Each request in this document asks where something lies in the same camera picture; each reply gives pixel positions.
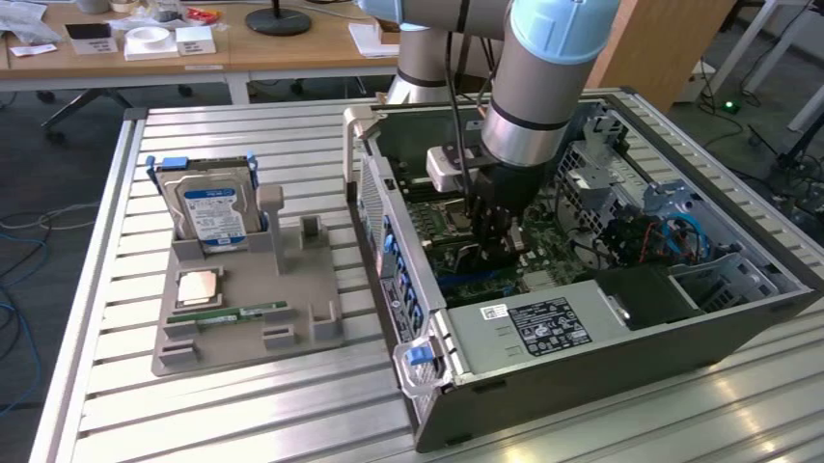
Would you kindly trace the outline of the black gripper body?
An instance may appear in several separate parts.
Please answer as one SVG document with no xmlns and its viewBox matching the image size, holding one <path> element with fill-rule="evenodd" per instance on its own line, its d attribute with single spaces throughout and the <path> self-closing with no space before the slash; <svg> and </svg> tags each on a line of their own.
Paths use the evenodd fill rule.
<svg viewBox="0 0 824 463">
<path fill-rule="evenodd" d="M 481 167 L 473 184 L 473 208 L 524 213 L 542 187 L 545 173 L 542 165 L 521 168 L 501 163 Z"/>
</svg>

